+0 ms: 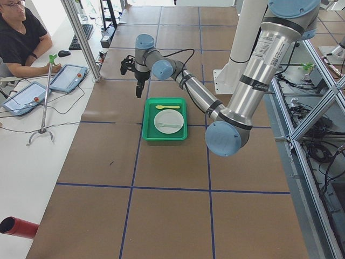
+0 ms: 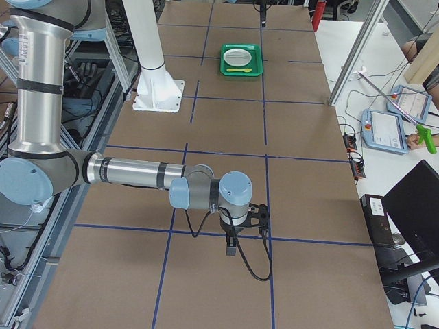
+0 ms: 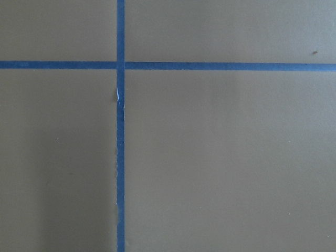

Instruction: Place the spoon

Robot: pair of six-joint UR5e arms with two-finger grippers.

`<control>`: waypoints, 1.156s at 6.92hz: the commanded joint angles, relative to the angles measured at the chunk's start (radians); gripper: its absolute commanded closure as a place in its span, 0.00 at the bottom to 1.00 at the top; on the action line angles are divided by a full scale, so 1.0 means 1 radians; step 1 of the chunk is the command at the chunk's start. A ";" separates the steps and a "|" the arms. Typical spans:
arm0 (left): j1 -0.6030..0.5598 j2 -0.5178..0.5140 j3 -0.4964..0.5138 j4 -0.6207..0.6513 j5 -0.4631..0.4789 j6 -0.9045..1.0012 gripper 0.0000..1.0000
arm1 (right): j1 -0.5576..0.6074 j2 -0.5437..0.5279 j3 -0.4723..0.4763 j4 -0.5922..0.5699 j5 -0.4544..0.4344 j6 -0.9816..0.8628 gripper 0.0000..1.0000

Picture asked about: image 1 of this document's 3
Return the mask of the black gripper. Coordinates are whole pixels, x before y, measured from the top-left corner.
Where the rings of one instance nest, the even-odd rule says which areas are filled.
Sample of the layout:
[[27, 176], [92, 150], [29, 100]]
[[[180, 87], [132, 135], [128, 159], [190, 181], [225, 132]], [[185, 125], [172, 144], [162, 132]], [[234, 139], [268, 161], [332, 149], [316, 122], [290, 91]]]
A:
[[137, 79], [136, 97], [141, 98], [144, 84], [150, 78], [150, 69], [139, 64], [134, 56], [128, 55], [121, 62], [120, 73], [124, 76], [127, 71], [134, 72], [134, 76]]

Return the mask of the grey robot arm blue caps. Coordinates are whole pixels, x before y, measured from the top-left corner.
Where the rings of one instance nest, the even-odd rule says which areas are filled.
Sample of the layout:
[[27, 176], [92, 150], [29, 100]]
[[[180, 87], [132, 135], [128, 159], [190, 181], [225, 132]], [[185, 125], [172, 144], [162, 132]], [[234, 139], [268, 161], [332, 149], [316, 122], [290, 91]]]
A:
[[135, 56], [122, 61], [121, 74], [127, 71], [135, 74], [137, 97], [142, 95], [144, 84], [151, 75], [159, 80], [172, 78], [213, 120], [205, 133], [209, 150], [219, 156], [231, 156], [247, 143], [253, 114], [290, 45], [314, 36], [319, 6], [319, 1], [267, 2], [260, 24], [261, 34], [256, 46], [250, 50], [249, 62], [227, 105], [217, 99], [182, 62], [161, 55], [154, 47], [153, 37], [148, 34], [137, 36]]

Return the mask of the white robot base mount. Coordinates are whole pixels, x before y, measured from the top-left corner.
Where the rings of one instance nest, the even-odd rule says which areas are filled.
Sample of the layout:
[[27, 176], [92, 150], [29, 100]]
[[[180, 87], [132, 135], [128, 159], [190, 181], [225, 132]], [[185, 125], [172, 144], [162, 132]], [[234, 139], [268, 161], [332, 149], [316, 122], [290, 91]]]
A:
[[227, 68], [213, 71], [213, 79], [216, 94], [233, 94], [238, 83], [239, 72], [230, 72], [227, 75]]

